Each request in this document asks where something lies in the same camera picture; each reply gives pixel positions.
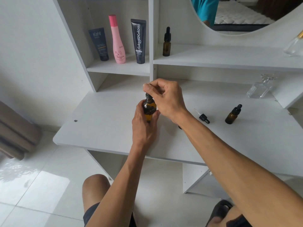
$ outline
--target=forearm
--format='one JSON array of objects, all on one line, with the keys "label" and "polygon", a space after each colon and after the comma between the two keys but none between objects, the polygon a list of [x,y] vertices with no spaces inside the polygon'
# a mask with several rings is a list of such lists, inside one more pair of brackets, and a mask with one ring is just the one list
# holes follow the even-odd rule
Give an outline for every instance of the forearm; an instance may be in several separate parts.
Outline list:
[{"label": "forearm", "polygon": [[252,226],[301,225],[303,200],[276,176],[237,152],[190,113],[178,124]]},{"label": "forearm", "polygon": [[125,164],[98,205],[87,227],[129,226],[145,157],[141,148],[132,146]]}]

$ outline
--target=pink bottle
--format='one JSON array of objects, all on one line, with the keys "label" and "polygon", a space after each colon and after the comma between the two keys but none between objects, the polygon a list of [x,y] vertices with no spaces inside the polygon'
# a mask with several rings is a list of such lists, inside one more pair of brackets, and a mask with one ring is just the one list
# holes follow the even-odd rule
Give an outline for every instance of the pink bottle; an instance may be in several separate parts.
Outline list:
[{"label": "pink bottle", "polygon": [[113,50],[114,50],[115,60],[118,64],[123,64],[126,61],[126,57],[125,57],[125,50],[119,34],[117,18],[116,15],[109,15],[108,18],[112,28]]}]

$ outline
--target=brown curtain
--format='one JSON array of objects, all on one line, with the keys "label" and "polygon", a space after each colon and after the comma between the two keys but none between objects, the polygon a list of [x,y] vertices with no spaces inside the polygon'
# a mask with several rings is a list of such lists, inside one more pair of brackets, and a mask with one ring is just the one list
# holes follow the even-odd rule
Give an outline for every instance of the brown curtain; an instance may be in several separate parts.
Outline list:
[{"label": "brown curtain", "polygon": [[0,101],[0,152],[22,160],[41,139],[41,130]]},{"label": "brown curtain", "polygon": [[298,7],[303,0],[258,0],[258,11],[273,19],[279,20]]}]

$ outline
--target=knee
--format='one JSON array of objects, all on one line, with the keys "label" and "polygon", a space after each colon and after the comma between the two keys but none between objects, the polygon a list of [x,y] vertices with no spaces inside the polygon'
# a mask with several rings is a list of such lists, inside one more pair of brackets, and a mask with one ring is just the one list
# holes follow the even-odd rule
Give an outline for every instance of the knee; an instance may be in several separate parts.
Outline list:
[{"label": "knee", "polygon": [[94,174],[84,180],[82,189],[89,189],[96,185],[107,186],[109,184],[108,178],[103,174]]}]

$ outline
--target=left hand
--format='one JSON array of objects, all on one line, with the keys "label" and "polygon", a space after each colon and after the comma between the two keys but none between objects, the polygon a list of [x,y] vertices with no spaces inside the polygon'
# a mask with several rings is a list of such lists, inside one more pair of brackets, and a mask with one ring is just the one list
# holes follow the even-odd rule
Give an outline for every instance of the left hand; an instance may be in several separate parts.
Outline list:
[{"label": "left hand", "polygon": [[157,110],[152,115],[150,123],[148,123],[143,113],[144,101],[145,100],[141,100],[137,105],[134,118],[132,120],[132,130],[133,147],[136,149],[139,148],[146,153],[157,137],[157,121],[160,112]]}]

